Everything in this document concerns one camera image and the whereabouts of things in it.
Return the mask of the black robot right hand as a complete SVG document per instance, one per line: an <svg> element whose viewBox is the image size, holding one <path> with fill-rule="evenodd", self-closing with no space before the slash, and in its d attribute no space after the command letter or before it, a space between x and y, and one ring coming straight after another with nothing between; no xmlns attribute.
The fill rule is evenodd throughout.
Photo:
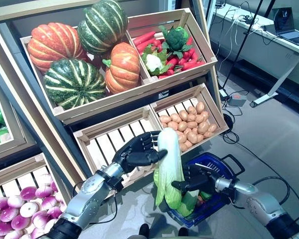
<svg viewBox="0 0 299 239"><path fill-rule="evenodd" d="M215 182L219 175L211 169L196 164L183 167L183 181L172 181L172 187L182 193L199 190L207 194L216 194Z"/></svg>

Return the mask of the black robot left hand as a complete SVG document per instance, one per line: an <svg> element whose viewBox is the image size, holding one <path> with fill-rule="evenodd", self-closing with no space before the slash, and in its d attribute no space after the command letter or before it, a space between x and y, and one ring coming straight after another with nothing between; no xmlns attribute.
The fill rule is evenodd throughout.
<svg viewBox="0 0 299 239"><path fill-rule="evenodd" d="M157 151L158 135L161 131L148 131L135 136L119 149L112 160L121 166L125 173L130 173L135 167L149 166L159 162L167 155L167 150Z"/></svg>

